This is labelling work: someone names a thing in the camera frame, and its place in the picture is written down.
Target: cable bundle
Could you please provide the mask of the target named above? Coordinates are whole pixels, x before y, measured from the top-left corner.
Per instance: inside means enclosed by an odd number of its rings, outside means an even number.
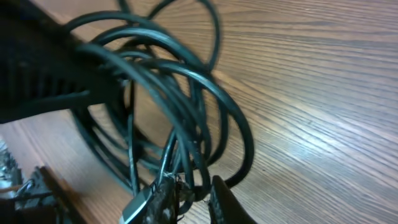
[[[208,63],[203,63],[191,50],[183,46],[173,35],[151,20],[163,8],[174,0],[164,0],[146,17],[131,12],[125,0],[119,0],[122,11],[102,11],[80,16],[68,24],[68,32],[89,22],[118,19],[127,25],[107,30],[95,37],[90,43],[79,46],[76,51],[86,57],[94,57],[102,61],[103,69],[121,81],[121,85],[130,80],[129,106],[124,103],[124,91],[120,99],[106,105],[111,121],[121,136],[124,137],[128,149],[123,148],[94,120],[87,108],[72,110],[81,135],[94,155],[114,174],[121,183],[137,195],[140,191],[137,162],[153,171],[158,184],[165,173],[185,174],[185,182],[192,190],[194,197],[188,197],[180,209],[185,213],[194,201],[203,200],[210,192],[211,180],[207,167],[216,162],[223,154],[228,140],[228,116],[237,123],[243,143],[243,163],[237,173],[225,182],[233,187],[248,174],[253,158],[254,143],[250,127],[239,106],[220,86],[215,83],[211,71],[220,51],[220,21],[215,7],[208,0],[199,0],[210,12],[215,28],[213,52]],[[120,38],[130,37],[120,49],[110,51],[103,46]],[[151,46],[161,47],[170,52],[177,61],[158,58]],[[187,78],[190,96],[181,90],[173,74]],[[142,85],[162,108],[173,125],[166,145],[155,146],[134,125],[134,85]],[[215,96],[220,115],[220,140],[212,152],[211,136],[206,124],[206,109],[203,91]],[[129,165],[121,162],[102,142],[96,131],[99,131],[116,148],[129,156]],[[144,148],[159,149],[161,159],[158,160],[145,152]],[[202,186],[195,186],[193,170],[198,169],[202,178]]]

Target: wooden table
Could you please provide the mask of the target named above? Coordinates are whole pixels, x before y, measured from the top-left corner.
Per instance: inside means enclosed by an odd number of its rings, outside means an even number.
[[[116,9],[113,0],[37,2],[61,22]],[[135,2],[143,15],[156,1]],[[256,141],[252,171],[233,189],[243,207],[259,223],[398,223],[398,3],[216,4],[224,44],[215,75],[242,107]],[[211,24],[200,4],[178,0],[157,21],[207,58]],[[96,22],[76,32],[90,39],[114,25]],[[140,101],[139,126],[162,143],[169,123],[145,94]],[[215,111],[210,116],[216,123]],[[27,174],[47,164],[64,178],[89,221],[118,220],[131,196],[87,150],[69,112],[5,124],[0,132]],[[231,175],[241,156],[233,126],[211,173]],[[209,223],[205,202],[182,223]]]

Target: power cord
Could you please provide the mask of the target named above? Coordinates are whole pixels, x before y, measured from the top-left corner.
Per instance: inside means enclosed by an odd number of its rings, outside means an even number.
[[[152,184],[159,184],[166,173],[185,174],[185,182],[194,197],[187,197],[180,208],[180,214],[188,211],[193,202],[203,200],[211,189],[207,167],[216,162],[224,153],[228,140],[228,116],[238,125],[243,143],[244,158],[239,170],[225,182],[230,188],[247,176],[254,159],[254,142],[249,124],[235,101],[218,86],[211,71],[217,62],[221,43],[220,19],[208,0],[198,0],[210,12],[215,37],[213,50],[208,63],[203,63],[191,50],[182,45],[172,34],[151,20],[174,0],[163,0],[147,17],[135,15],[125,0],[118,0],[121,11],[101,11],[86,14],[64,25],[71,32],[84,24],[117,19],[127,25],[107,30],[90,43],[79,46],[76,51],[84,57],[93,57],[102,62],[101,69],[109,70],[120,80],[120,98],[107,104],[106,109],[119,134],[124,137],[128,149],[113,139],[92,117],[88,108],[72,110],[79,132],[99,161],[134,196],[140,192],[140,179],[137,162],[156,174]],[[103,46],[120,38],[131,37],[120,49],[110,51]],[[151,46],[170,52],[177,60],[158,58]],[[190,87],[190,96],[181,90],[173,74],[185,77]],[[126,80],[131,82],[129,106],[124,103]],[[134,125],[135,96],[134,86],[143,86],[162,108],[173,125],[164,147],[156,146]],[[214,151],[211,135],[206,124],[206,109],[203,91],[210,92],[216,99],[220,116],[220,140]],[[129,157],[129,165],[120,161],[97,135],[99,131],[115,148]],[[158,160],[145,152],[152,148],[161,154]],[[198,169],[202,186],[196,186],[193,170]]]

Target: black cord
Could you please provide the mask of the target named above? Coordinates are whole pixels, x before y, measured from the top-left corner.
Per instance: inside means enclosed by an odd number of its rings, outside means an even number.
[[[77,51],[85,57],[95,57],[102,62],[100,69],[108,70],[121,81],[119,100],[108,103],[106,109],[119,134],[123,136],[128,149],[125,149],[93,119],[87,108],[72,110],[78,130],[93,151],[93,154],[134,196],[140,192],[137,162],[152,171],[159,184],[166,173],[185,174],[185,182],[194,193],[180,208],[180,214],[188,211],[194,201],[203,200],[210,192],[211,180],[207,167],[216,162],[224,153],[228,140],[228,115],[238,125],[244,143],[244,158],[237,173],[226,180],[233,187],[247,176],[254,159],[254,143],[250,127],[239,106],[220,86],[211,74],[220,51],[220,19],[215,7],[208,0],[198,0],[210,12],[215,37],[213,51],[207,64],[203,63],[191,50],[182,45],[164,28],[152,22],[163,8],[174,0],[164,0],[143,18],[132,13],[125,0],[118,0],[122,11],[94,12],[80,16],[64,25],[67,32],[89,22],[105,19],[118,19],[127,22],[126,26],[115,27],[95,37],[91,43],[79,46]],[[112,52],[103,46],[123,37],[131,40],[120,49]],[[178,62],[158,58],[151,46],[162,47],[170,52]],[[173,74],[187,78],[190,96],[181,90]],[[124,87],[131,83],[129,106],[124,104]],[[134,125],[134,87],[142,85],[162,108],[173,125],[164,147],[153,144]],[[206,110],[203,91],[215,96],[220,114],[220,140],[211,153],[211,136],[206,124]],[[97,135],[100,132],[116,149],[129,156],[129,165],[121,162]],[[145,148],[151,148],[161,155],[158,160]],[[193,170],[198,169],[202,186],[196,186]]]

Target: wire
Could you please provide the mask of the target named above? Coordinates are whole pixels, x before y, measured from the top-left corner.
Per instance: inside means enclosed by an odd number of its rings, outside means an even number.
[[[119,100],[106,104],[111,121],[128,145],[119,144],[95,121],[87,108],[72,110],[79,132],[87,145],[107,170],[114,175],[125,188],[137,195],[140,190],[137,163],[156,175],[152,184],[159,184],[166,173],[185,174],[185,182],[194,197],[187,197],[179,212],[188,211],[193,202],[203,200],[210,192],[211,180],[208,166],[216,162],[224,153],[228,141],[228,116],[239,127],[244,143],[244,157],[238,171],[225,182],[233,187],[247,176],[254,159],[254,141],[243,112],[228,93],[218,86],[211,71],[214,69],[220,52],[221,28],[218,13],[208,0],[198,0],[210,13],[214,25],[213,50],[208,63],[203,63],[189,48],[163,27],[152,22],[161,10],[174,0],[164,0],[149,13],[146,18],[133,14],[125,0],[118,0],[121,11],[101,11],[86,14],[64,25],[71,32],[84,24],[107,19],[126,21],[127,25],[106,30],[90,43],[82,44],[76,51],[82,57],[94,57],[101,61],[99,69],[109,72],[121,81]],[[103,46],[120,38],[131,39],[120,49],[110,51]],[[177,60],[158,58],[151,47],[157,46],[171,53]],[[188,80],[190,94],[181,90],[174,75]],[[124,92],[130,83],[129,106],[124,103]],[[143,86],[152,99],[162,108],[173,125],[164,147],[156,146],[138,127],[134,125],[135,85]],[[220,116],[220,140],[213,153],[211,135],[206,123],[206,109],[203,91],[210,92],[217,100]],[[97,133],[108,140],[116,149],[129,157],[126,165],[106,147]],[[161,159],[146,151],[151,149]],[[202,185],[195,185],[193,170],[198,169]]]

